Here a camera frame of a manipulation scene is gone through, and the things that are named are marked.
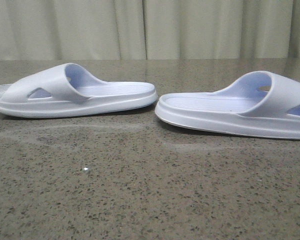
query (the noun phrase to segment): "slipper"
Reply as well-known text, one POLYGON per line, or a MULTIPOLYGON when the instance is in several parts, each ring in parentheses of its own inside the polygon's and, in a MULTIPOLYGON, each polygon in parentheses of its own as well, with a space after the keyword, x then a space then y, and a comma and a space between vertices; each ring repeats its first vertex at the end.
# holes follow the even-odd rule
POLYGON ((219 91, 165 94, 155 113, 188 129, 300 139, 300 82, 268 71, 250 72, 219 91))
POLYGON ((142 108, 157 97, 153 84, 106 82, 66 63, 0 85, 0 113, 23 118, 94 115, 142 108))

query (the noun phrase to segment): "textured footbed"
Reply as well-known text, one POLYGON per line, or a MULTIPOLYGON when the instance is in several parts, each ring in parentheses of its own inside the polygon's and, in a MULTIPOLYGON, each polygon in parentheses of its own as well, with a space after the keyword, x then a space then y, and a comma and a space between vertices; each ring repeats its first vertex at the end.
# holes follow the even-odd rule
POLYGON ((120 96, 143 93, 149 89, 149 86, 141 84, 108 82, 104 85, 78 87, 76 90, 84 96, 120 96))
POLYGON ((263 98, 242 97, 170 97, 165 100, 172 107, 198 111, 244 112, 251 109, 263 98))

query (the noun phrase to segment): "curtain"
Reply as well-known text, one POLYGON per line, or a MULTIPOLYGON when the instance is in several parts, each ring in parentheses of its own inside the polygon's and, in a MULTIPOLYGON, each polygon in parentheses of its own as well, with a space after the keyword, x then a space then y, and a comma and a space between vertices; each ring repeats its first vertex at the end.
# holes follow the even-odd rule
POLYGON ((0 60, 300 57, 300 0, 0 0, 0 60))

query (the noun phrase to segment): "table surface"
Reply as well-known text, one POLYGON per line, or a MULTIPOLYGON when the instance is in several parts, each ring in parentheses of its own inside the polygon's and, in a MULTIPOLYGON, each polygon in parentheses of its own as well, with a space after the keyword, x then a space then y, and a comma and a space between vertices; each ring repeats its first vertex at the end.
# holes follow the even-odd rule
MULTIPOLYGON (((0 84, 65 62, 0 61, 0 84)), ((257 70, 300 81, 300 58, 75 62, 159 96, 213 92, 257 70)), ((300 240, 300 141, 174 127, 154 107, 0 114, 0 239, 300 240)))

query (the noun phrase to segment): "granite countertop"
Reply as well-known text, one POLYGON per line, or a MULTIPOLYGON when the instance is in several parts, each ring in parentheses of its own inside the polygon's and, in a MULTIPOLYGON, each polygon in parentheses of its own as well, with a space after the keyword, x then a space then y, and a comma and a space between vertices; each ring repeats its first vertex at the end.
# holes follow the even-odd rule
MULTIPOLYGON (((0 84, 67 61, 0 61, 0 84)), ((160 95, 213 92, 300 58, 75 61, 160 95)), ((300 240, 300 141, 182 129, 154 105, 58 119, 0 114, 0 240, 300 240)))

